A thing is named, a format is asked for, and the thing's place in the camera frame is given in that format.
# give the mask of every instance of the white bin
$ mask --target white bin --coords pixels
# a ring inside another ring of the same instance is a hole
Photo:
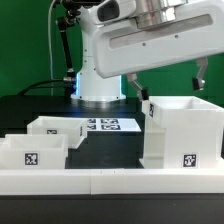
[[[224,109],[196,97],[143,103],[145,168],[216,168],[222,163]]]
[[[87,137],[87,119],[39,116],[27,125],[28,134],[65,134],[68,147],[77,149]]]
[[[64,169],[65,135],[6,135],[0,142],[0,169]]]

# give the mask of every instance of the white box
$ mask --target white box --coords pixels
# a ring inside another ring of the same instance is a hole
[[[0,142],[0,169],[64,169],[65,135],[6,135]]]
[[[217,168],[224,109],[196,97],[150,97],[143,103],[145,168]]]
[[[27,125],[28,134],[65,134],[68,147],[77,149],[87,137],[87,119],[39,116]]]

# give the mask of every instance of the black tabletop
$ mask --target black tabletop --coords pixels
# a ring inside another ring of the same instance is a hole
[[[63,97],[0,98],[0,137],[26,133],[38,116],[134,118],[141,133],[89,132],[78,150],[70,150],[67,169],[141,169],[144,115],[138,99],[109,109],[72,105]],[[224,220],[223,194],[1,196],[0,223],[207,224]]]

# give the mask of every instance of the paper sheet with markers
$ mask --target paper sheet with markers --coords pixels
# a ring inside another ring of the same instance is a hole
[[[88,131],[141,132],[135,119],[89,118]]]

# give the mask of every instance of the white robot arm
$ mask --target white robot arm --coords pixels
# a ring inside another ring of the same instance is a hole
[[[90,13],[103,78],[199,59],[200,89],[206,56],[224,52],[223,0],[106,0]]]

